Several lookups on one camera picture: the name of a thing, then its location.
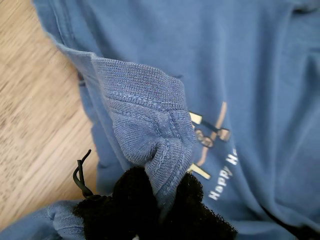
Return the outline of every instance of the wooden floor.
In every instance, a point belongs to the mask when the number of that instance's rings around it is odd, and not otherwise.
[[[0,230],[57,200],[81,198],[72,173],[97,154],[75,69],[42,31],[30,0],[0,0]]]

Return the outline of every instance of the blue cotton fabric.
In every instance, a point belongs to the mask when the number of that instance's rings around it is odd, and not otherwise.
[[[72,214],[78,201],[58,201],[0,232],[1,240],[85,240],[83,219]]]
[[[237,239],[295,239],[262,206],[320,231],[318,0],[34,4],[79,71],[101,194],[145,165],[165,215],[193,162]]]

